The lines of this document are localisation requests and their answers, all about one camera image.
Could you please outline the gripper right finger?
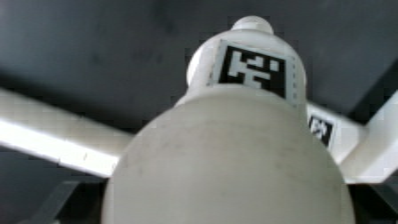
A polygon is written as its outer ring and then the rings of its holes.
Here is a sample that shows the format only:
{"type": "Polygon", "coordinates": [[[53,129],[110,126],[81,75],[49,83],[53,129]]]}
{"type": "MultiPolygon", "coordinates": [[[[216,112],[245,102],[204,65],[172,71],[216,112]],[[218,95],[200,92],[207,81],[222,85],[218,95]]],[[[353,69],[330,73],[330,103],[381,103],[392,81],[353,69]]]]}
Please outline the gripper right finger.
{"type": "Polygon", "coordinates": [[[389,186],[367,186],[367,224],[398,224],[398,194],[389,186]]]}

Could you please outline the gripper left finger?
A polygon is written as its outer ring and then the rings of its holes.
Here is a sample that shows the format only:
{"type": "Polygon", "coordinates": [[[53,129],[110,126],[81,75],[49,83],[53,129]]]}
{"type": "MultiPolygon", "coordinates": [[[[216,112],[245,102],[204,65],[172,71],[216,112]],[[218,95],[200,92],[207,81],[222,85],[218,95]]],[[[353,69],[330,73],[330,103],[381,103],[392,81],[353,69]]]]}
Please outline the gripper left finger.
{"type": "Polygon", "coordinates": [[[17,222],[17,224],[55,224],[56,215],[63,208],[65,202],[72,195],[74,189],[79,185],[78,181],[63,181],[53,191],[49,196],[39,206],[39,209],[28,219],[17,222]]]}

